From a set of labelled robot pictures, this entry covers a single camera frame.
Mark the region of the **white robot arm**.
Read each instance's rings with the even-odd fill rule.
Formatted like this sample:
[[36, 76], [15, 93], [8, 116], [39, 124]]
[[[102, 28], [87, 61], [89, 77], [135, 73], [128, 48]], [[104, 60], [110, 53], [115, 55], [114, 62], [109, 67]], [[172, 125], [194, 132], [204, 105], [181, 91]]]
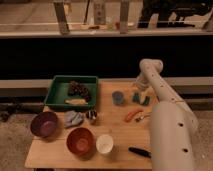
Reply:
[[198, 119], [188, 104], [160, 76], [163, 62], [142, 59], [136, 86], [145, 91], [151, 86], [159, 102], [150, 114], [152, 171], [195, 171], [191, 137]]

